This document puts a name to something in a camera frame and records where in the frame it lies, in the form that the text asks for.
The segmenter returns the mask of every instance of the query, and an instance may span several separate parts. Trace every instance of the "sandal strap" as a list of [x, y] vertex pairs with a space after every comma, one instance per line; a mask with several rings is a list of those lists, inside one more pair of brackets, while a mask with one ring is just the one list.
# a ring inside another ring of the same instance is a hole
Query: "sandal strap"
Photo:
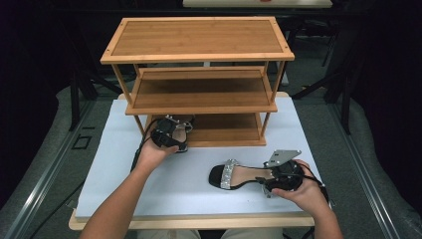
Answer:
[[223, 174], [221, 175], [220, 187], [223, 189], [230, 189], [230, 180], [232, 179], [233, 168], [239, 165], [236, 159], [230, 158], [224, 164]]

